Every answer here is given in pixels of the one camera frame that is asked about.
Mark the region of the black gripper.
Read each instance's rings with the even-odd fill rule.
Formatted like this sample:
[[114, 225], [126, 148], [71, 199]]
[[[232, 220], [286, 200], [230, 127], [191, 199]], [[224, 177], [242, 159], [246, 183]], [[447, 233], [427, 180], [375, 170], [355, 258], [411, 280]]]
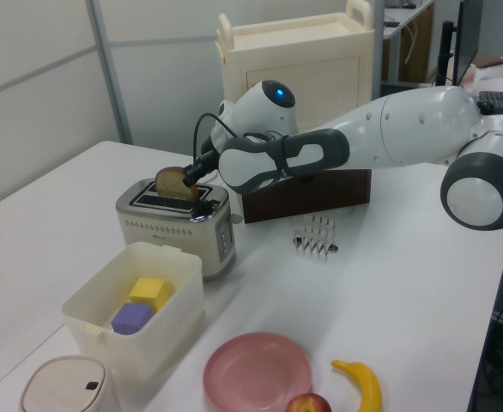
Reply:
[[183, 182], [186, 187], [192, 187], [206, 173], [212, 173], [218, 169], [220, 154], [211, 149], [198, 157], [191, 165], [183, 169]]

